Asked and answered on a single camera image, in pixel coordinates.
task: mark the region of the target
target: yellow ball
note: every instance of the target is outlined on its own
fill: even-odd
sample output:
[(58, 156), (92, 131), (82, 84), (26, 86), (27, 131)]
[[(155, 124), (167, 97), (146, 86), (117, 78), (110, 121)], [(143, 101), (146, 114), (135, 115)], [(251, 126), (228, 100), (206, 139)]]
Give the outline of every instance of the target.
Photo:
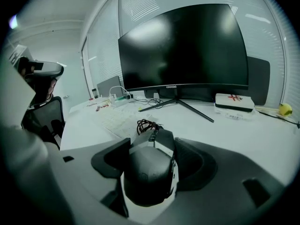
[(292, 107), (287, 103), (282, 103), (279, 105), (279, 114), (282, 116), (290, 116), (293, 110)]

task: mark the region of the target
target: desk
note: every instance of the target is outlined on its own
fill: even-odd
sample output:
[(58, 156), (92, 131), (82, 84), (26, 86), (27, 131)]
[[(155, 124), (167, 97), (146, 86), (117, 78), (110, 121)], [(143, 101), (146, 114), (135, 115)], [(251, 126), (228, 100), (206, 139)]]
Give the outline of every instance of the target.
[[(148, 110), (157, 123), (174, 137), (203, 142), (239, 152), (252, 159), (285, 186), (297, 172), (300, 161), (300, 130), (295, 125), (262, 114), (253, 121), (232, 120), (215, 113), (212, 104), (185, 101), (215, 120), (211, 123), (179, 104)], [(141, 104), (126, 104), (121, 109), (137, 111)], [(97, 105), (83, 105), (69, 114), (60, 150), (105, 143), (119, 137), (93, 122)]]

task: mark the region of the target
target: curved monitor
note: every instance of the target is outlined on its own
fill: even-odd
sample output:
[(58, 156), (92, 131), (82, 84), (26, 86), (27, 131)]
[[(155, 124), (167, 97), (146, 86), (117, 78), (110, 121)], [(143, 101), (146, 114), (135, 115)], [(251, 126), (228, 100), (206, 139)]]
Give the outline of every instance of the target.
[(160, 14), (122, 36), (119, 52), (127, 90), (248, 88), (246, 48), (227, 4)]

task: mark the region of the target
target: keyboard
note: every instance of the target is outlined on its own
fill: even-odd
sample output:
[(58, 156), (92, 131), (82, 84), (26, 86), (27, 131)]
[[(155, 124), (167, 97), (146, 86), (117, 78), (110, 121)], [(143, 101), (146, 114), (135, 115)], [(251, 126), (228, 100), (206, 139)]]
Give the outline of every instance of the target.
[(118, 137), (129, 137), (131, 139), (131, 143), (138, 136), (136, 132), (138, 120), (156, 120), (150, 114), (140, 113), (138, 111), (126, 111), (111, 107), (101, 108), (93, 118), (97, 124), (100, 123), (103, 127), (116, 134)]

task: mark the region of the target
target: office chair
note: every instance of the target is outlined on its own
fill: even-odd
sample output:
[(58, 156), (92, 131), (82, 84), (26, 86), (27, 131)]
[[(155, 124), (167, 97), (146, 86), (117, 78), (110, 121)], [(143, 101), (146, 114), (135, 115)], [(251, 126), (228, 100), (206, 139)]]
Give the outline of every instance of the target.
[(54, 143), (60, 149), (54, 137), (58, 135), (61, 138), (65, 126), (61, 98), (53, 97), (48, 103), (28, 110), (22, 125), (44, 142)]

